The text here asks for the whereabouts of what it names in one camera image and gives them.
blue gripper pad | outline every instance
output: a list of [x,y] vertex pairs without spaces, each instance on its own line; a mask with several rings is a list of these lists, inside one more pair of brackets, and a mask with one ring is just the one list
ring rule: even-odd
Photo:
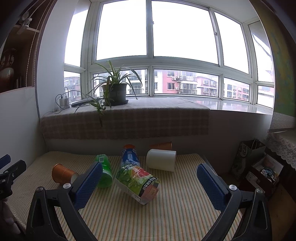
[[0,169],[5,167],[8,163],[10,163],[10,155],[6,154],[5,156],[0,158]]
[[102,173],[102,164],[100,162],[95,162],[90,166],[86,173],[83,174],[86,177],[84,181],[81,183],[81,185],[78,187],[78,189],[75,191],[75,200],[73,205],[76,210],[85,207],[96,185],[100,181]]
[[222,184],[211,168],[203,163],[197,167],[197,178],[207,193],[216,210],[224,211],[226,208],[227,188]]

shopping bag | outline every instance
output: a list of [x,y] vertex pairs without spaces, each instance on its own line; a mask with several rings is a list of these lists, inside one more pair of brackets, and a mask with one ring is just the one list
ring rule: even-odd
[[235,178],[237,180],[243,179],[246,176],[249,167],[264,156],[264,151],[265,145],[258,139],[242,141],[239,144],[231,168],[231,172]]

bed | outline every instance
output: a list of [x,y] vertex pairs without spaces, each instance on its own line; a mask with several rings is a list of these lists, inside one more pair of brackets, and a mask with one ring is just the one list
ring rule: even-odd
[[[51,177],[55,164],[84,173],[94,161],[92,155],[48,152],[37,158],[12,186],[7,202],[19,226],[25,230],[35,189],[55,189],[59,184]],[[120,156],[109,156],[113,175],[120,165]],[[198,154],[178,155],[175,172],[149,169],[145,157],[139,157],[144,169],[158,177],[160,190],[155,199],[141,205],[122,192],[113,182],[110,188],[96,188],[85,208],[79,212],[100,241],[172,240],[198,241],[211,228],[220,212],[215,210],[196,177],[196,168],[205,161]],[[57,215],[68,240],[75,240],[56,207]],[[231,240],[242,215],[238,212],[225,240]]]

black plant pot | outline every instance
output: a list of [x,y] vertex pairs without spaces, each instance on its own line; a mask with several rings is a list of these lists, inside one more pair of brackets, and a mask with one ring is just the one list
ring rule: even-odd
[[103,91],[106,91],[107,88],[109,88],[109,98],[111,106],[114,105],[123,105],[127,104],[128,100],[126,100],[126,86],[127,83],[120,83],[120,84],[113,84],[111,85],[103,85]]

paper cup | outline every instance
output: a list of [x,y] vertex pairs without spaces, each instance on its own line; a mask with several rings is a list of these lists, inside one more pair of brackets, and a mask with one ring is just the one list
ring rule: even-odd
[[172,150],[172,142],[170,141],[170,142],[150,145],[150,149]]
[[147,153],[147,167],[170,171],[175,170],[176,151],[151,149]]
[[52,179],[56,183],[65,184],[65,183],[73,183],[78,177],[78,173],[74,172],[62,164],[56,164],[52,169]]

